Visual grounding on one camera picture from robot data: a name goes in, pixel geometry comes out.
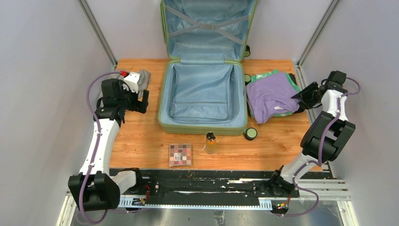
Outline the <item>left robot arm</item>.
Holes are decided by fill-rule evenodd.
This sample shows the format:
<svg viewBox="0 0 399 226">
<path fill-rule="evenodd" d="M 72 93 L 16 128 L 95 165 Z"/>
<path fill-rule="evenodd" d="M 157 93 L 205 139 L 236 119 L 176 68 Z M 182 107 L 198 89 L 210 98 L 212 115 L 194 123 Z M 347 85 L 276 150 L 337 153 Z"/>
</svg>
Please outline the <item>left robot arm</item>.
<svg viewBox="0 0 399 226">
<path fill-rule="evenodd" d="M 140 194 L 144 190 L 138 168 L 122 169 L 110 176 L 110 159 L 126 111 L 146 113 L 149 91 L 145 89 L 139 98 L 131 82 L 119 79 L 102 81 L 101 90 L 96 108 L 90 108 L 94 131 L 88 155 L 79 173 L 68 180 L 69 190 L 83 211 L 116 209 L 122 194 Z"/>
</svg>

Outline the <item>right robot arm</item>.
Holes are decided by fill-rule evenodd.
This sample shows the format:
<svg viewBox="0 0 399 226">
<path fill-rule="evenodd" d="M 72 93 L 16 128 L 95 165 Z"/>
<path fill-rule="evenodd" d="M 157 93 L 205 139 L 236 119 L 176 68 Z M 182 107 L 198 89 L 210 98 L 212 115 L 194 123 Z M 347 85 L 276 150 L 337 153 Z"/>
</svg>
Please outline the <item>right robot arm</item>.
<svg viewBox="0 0 399 226">
<path fill-rule="evenodd" d="M 322 111 L 301 140 L 302 152 L 292 162 L 275 170 L 268 181 L 258 185 L 259 191 L 275 197 L 290 195 L 309 170 L 338 157 L 356 129 L 345 113 L 345 102 L 351 95 L 343 86 L 346 80 L 346 73 L 331 71 L 320 84 L 313 82 L 292 96 L 302 109 L 320 105 Z"/>
</svg>

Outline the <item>black folded cloth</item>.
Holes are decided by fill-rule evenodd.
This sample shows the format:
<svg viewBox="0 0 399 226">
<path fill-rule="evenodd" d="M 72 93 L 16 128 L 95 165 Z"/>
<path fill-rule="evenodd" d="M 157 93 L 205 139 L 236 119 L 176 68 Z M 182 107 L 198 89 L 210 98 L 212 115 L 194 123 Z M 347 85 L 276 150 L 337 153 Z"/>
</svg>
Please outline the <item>black folded cloth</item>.
<svg viewBox="0 0 399 226">
<path fill-rule="evenodd" d="M 289 75 L 291 81 L 298 87 L 295 75 L 292 74 L 292 73 L 289 73 L 288 75 Z M 295 113 L 302 113 L 304 111 L 305 111 L 305 109 L 303 109 L 302 107 L 299 107 L 298 110 L 296 112 L 294 112 L 294 114 Z"/>
</svg>

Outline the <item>crumpled grey-green cloth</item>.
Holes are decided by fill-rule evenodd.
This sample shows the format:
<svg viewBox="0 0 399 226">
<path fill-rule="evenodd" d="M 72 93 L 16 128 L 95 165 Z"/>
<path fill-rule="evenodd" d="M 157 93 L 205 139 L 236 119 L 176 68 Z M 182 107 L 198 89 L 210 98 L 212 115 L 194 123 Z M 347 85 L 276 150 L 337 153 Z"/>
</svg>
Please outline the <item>crumpled grey-green cloth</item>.
<svg viewBox="0 0 399 226">
<path fill-rule="evenodd" d="M 105 73 L 101 76 L 98 76 L 96 79 L 94 79 L 91 82 L 91 86 L 93 86 L 98 80 L 100 80 L 103 77 L 109 77 L 108 79 L 119 79 L 119 80 L 123 80 L 124 77 L 126 77 L 130 72 L 128 71 L 113 71 L 113 72 L 109 72 L 109 73 Z M 140 70 L 136 73 L 140 74 L 140 79 L 138 82 L 138 86 L 139 86 L 139 92 L 138 92 L 138 100 L 142 98 L 143 96 L 143 90 L 147 89 L 148 84 L 151 80 L 151 74 L 147 71 L 147 70 Z"/>
</svg>

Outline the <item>green suitcase wheel middle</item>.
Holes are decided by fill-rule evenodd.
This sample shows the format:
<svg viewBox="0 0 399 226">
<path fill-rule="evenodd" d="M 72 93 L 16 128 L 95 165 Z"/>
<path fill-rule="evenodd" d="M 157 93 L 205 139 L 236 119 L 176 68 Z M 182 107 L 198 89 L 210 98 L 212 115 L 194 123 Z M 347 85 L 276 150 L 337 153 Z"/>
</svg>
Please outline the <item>green suitcase wheel middle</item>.
<svg viewBox="0 0 399 226">
<path fill-rule="evenodd" d="M 251 82 L 252 78 L 249 74 L 244 74 L 244 82 L 245 85 L 248 85 Z"/>
</svg>

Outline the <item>green suitcase wheel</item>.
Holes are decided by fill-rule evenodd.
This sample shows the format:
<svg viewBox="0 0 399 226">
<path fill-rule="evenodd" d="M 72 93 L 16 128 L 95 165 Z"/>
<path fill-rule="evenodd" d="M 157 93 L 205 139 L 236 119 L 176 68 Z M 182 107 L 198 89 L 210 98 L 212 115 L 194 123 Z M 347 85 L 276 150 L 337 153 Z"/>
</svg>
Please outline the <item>green suitcase wheel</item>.
<svg viewBox="0 0 399 226">
<path fill-rule="evenodd" d="M 249 57 L 251 55 L 251 50 L 250 50 L 250 46 L 246 45 L 243 57 Z"/>
<path fill-rule="evenodd" d="M 255 128 L 247 128 L 244 132 L 244 137 L 248 141 L 254 140 L 258 135 L 258 132 Z"/>
<path fill-rule="evenodd" d="M 244 74 L 244 82 L 245 85 L 248 85 L 251 82 L 252 78 L 249 74 Z"/>
</svg>

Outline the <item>green suitcase wheel front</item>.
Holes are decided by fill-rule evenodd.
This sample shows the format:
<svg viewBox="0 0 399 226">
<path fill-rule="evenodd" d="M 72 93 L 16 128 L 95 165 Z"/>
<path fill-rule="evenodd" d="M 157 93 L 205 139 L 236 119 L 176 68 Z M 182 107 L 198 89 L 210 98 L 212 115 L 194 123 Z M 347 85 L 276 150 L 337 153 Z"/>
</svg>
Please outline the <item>green suitcase wheel front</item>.
<svg viewBox="0 0 399 226">
<path fill-rule="evenodd" d="M 244 132 L 244 137 L 248 141 L 254 140 L 258 135 L 258 132 L 255 128 L 247 128 Z"/>
</svg>

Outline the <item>eyeshadow palette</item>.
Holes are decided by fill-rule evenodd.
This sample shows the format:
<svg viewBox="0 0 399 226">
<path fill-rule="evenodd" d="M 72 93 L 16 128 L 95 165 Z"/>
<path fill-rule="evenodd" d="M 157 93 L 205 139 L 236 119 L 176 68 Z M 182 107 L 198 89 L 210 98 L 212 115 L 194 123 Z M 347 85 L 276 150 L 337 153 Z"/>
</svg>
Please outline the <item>eyeshadow palette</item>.
<svg viewBox="0 0 399 226">
<path fill-rule="evenodd" d="M 192 146 L 191 144 L 170 144 L 169 160 L 170 167 L 191 166 Z"/>
</svg>

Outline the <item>green suitcase wheel rear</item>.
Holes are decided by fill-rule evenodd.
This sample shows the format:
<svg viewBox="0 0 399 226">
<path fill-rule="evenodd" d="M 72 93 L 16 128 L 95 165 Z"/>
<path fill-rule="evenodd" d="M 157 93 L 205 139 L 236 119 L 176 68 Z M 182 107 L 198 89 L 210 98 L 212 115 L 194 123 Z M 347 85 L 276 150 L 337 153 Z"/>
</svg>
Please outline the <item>green suitcase wheel rear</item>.
<svg viewBox="0 0 399 226">
<path fill-rule="evenodd" d="M 243 57 L 249 57 L 251 55 L 251 50 L 250 50 L 250 46 L 246 45 Z"/>
</svg>

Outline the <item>green suitcase blue lining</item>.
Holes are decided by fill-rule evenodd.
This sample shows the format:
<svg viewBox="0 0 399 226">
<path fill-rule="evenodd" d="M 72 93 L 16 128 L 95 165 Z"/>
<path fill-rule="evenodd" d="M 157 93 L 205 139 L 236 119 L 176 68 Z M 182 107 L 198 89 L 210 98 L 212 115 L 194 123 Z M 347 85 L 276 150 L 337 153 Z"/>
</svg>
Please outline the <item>green suitcase blue lining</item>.
<svg viewBox="0 0 399 226">
<path fill-rule="evenodd" d="M 248 120 L 241 61 L 255 0 L 163 0 L 167 54 L 158 121 L 167 133 L 238 136 Z"/>
</svg>

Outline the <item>amber bottle black cap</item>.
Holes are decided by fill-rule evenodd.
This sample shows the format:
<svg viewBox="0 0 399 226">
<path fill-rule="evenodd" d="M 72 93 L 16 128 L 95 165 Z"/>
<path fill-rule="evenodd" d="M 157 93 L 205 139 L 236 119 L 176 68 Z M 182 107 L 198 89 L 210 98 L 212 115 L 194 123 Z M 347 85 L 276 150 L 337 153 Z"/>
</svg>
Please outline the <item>amber bottle black cap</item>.
<svg viewBox="0 0 399 226">
<path fill-rule="evenodd" d="M 205 150 L 207 154 L 213 154 L 215 152 L 215 140 L 216 136 L 213 132 L 208 132 L 206 134 Z"/>
</svg>

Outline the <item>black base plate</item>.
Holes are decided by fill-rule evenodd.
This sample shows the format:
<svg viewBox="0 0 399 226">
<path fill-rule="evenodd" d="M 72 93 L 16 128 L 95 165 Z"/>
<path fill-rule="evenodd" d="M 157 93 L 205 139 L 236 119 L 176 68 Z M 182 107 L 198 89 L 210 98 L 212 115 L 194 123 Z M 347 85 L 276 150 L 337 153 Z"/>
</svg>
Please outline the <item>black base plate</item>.
<svg viewBox="0 0 399 226">
<path fill-rule="evenodd" d="M 269 188 L 271 171 L 142 169 L 150 188 L 148 204 L 186 206 L 256 206 L 259 198 L 297 198 Z"/>
</svg>

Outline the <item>aluminium frame rail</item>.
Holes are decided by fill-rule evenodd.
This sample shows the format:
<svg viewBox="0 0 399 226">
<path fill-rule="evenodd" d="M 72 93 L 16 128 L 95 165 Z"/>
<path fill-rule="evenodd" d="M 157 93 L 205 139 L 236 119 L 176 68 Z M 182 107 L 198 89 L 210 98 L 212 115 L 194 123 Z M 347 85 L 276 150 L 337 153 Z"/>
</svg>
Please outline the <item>aluminium frame rail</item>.
<svg viewBox="0 0 399 226">
<path fill-rule="evenodd" d="M 269 171 L 144 170 L 143 188 L 117 209 L 91 211 L 103 226 L 357 226 L 346 183 L 310 172 L 291 194 L 271 195 Z"/>
</svg>

